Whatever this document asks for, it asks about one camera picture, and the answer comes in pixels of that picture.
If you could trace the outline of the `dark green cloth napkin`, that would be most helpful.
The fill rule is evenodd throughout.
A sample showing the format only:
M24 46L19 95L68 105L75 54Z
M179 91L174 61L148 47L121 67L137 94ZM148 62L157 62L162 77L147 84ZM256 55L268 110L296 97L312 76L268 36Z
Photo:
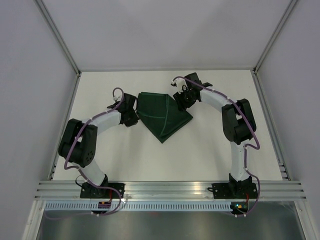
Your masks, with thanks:
M187 111L180 111L176 101L164 93L140 92L136 113L160 143L164 143L193 119Z

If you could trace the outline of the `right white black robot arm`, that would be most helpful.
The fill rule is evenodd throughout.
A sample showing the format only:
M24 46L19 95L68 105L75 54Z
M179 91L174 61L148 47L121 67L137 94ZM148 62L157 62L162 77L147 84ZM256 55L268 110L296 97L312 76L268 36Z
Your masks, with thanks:
M213 183L208 188L215 199L256 199L259 186L253 183L254 176L248 170L248 148L260 149L255 134L257 125L250 102L243 98L233 101L224 93L215 90L208 82L201 82L197 73L177 76L171 85L178 91L173 95L179 110L186 111L196 102L215 108L222 116L222 130L231 148L231 170L228 183Z

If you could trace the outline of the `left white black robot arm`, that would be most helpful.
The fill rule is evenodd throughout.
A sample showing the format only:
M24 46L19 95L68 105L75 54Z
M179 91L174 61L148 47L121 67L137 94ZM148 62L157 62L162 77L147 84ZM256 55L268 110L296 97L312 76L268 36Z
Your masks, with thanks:
M123 93L120 100L105 111L87 120L72 118L68 121L58 147L58 154L64 158L64 169L76 169L83 177L81 198L111 198L121 191L109 186L108 176L95 160L98 135L118 125L131 127L139 117L135 106L138 98Z

